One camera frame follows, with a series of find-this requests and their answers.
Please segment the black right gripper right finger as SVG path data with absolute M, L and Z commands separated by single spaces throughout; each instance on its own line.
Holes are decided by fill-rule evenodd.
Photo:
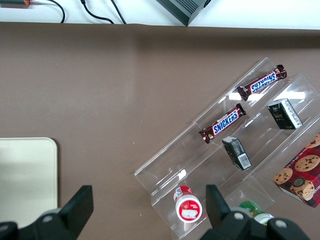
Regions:
M 212 228 L 202 240 L 308 240 L 309 237 L 293 221 L 273 218 L 267 225 L 239 210 L 231 210 L 214 184 L 206 185 L 206 213 Z

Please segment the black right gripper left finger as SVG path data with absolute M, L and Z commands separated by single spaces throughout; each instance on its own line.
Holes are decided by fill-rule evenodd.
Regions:
M 76 240 L 94 211 L 93 188 L 83 185 L 61 209 L 44 213 L 30 225 L 0 223 L 2 240 Z

